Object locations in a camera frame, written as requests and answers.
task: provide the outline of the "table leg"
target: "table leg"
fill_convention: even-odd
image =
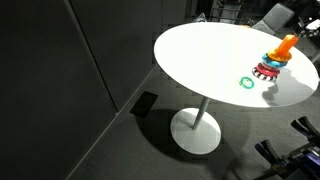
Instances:
[[[170,130],[173,139],[190,153],[207,154],[220,143],[220,127],[217,121],[205,112],[209,101],[209,98],[203,97],[200,109],[182,109],[172,118]]]
[[[200,109],[199,109],[199,112],[197,114],[197,117],[196,117],[196,120],[195,120],[195,122],[193,124],[192,129],[196,130],[198,128],[199,123],[200,123],[200,121],[202,119],[203,114],[205,113],[205,111],[206,111],[206,109],[208,107],[209,102],[210,102],[210,99],[205,97],[205,96],[203,96],[202,102],[201,102],[201,105],[200,105]]]

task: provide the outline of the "green ring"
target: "green ring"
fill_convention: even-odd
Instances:
[[[249,82],[251,82],[251,86],[247,86],[246,84],[244,84],[244,81],[249,81]],[[254,87],[254,82],[253,82],[253,80],[250,79],[249,77],[242,77],[241,80],[240,80],[240,82],[239,82],[239,84],[240,84],[242,87],[246,88],[246,89],[252,89],[252,88]]]

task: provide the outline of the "stacking ring toy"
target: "stacking ring toy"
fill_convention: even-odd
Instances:
[[[251,89],[254,86],[254,82],[248,77],[242,77],[239,84],[246,89]]]

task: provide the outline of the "toy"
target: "toy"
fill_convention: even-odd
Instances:
[[[265,81],[275,81],[280,69],[288,64],[292,55],[290,48],[299,40],[298,37],[288,34],[278,48],[272,49],[262,56],[262,62],[252,69],[255,77]]]

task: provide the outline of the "chair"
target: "chair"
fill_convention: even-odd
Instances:
[[[294,15],[286,6],[277,3],[273,8],[252,28],[275,35]]]
[[[204,13],[201,13],[193,22],[194,23],[207,22],[207,19],[206,19],[206,16],[204,15]]]

